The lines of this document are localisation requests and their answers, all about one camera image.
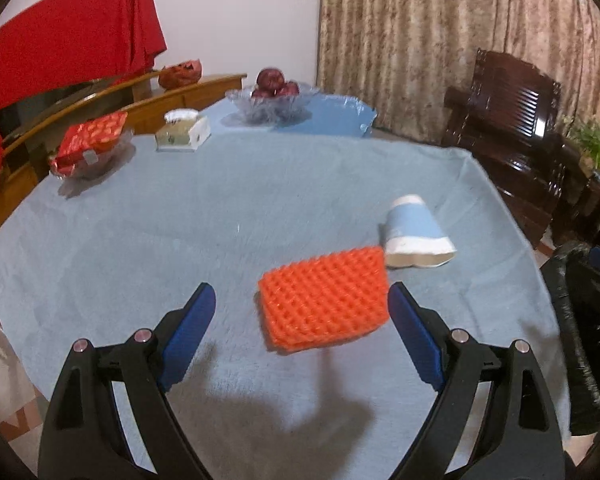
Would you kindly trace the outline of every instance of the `beige curtain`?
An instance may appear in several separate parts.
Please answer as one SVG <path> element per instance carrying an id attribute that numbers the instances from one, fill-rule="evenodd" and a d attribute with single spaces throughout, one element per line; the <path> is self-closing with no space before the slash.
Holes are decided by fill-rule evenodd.
<path id="1" fill-rule="evenodd" d="M 378 110 L 379 126 L 437 142 L 448 86 L 468 89 L 478 47 L 562 83 L 561 113 L 600 119 L 600 11 L 592 0 L 322 0 L 318 85 Z"/>

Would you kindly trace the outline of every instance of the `light blue tablecloth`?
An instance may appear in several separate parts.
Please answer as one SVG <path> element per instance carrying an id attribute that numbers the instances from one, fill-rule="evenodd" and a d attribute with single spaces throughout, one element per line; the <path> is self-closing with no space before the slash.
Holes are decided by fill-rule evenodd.
<path id="1" fill-rule="evenodd" d="M 279 132 L 337 137 L 364 137 L 376 111 L 355 97 L 318 94 L 306 112 L 286 124 L 247 124 L 235 105 L 222 99 L 203 112 L 211 122 L 212 135 L 230 132 Z"/>
<path id="2" fill-rule="evenodd" d="M 437 269 L 392 271 L 391 281 L 404 280 L 422 306 L 479 341 L 528 340 L 567 433 L 549 295 L 528 242 L 469 153 L 266 132 L 212 135 L 195 153 L 156 152 L 151 136 L 133 142 L 134 156 L 97 186 L 67 199 L 66 185 L 48 177 L 0 228 L 0 320 L 47 397 L 74 340 L 123 342 L 208 282 L 216 316 L 168 399 L 210 473 L 389 478 L 435 398 L 393 325 L 283 356 L 267 349 L 257 281 L 292 261 L 378 244 L 392 201 L 418 194 L 458 255 Z M 479 396 L 484 402 L 486 389 Z M 456 464 L 477 430 L 472 418 Z M 128 440 L 151 467 L 137 430 Z"/>

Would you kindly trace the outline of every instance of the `paper cup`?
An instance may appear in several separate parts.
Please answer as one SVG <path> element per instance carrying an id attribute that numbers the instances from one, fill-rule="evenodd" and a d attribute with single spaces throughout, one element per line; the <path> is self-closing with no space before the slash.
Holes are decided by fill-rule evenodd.
<path id="1" fill-rule="evenodd" d="M 451 240 L 418 195 L 395 200 L 384 227 L 384 262 L 388 267 L 437 267 L 456 254 Z"/>

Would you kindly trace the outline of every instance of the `orange foam net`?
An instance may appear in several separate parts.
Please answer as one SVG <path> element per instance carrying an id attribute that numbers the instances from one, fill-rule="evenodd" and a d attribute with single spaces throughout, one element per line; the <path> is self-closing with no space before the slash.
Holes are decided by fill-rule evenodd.
<path id="1" fill-rule="evenodd" d="M 258 286 L 271 341 L 287 351 L 358 337 L 389 319 L 389 283 L 380 247 L 270 270 Z"/>

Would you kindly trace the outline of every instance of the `floor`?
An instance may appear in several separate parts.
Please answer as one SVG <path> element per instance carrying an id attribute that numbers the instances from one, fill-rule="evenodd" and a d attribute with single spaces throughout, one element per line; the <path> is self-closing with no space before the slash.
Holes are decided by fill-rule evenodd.
<path id="1" fill-rule="evenodd" d="M 541 266 L 554 247 L 545 237 L 535 251 Z M 31 384 L 22 364 L 0 329 L 0 433 L 10 443 L 22 461 L 35 473 L 38 469 L 38 448 L 48 401 Z M 583 459 L 593 435 L 574 437 L 567 451 L 576 463 Z"/>

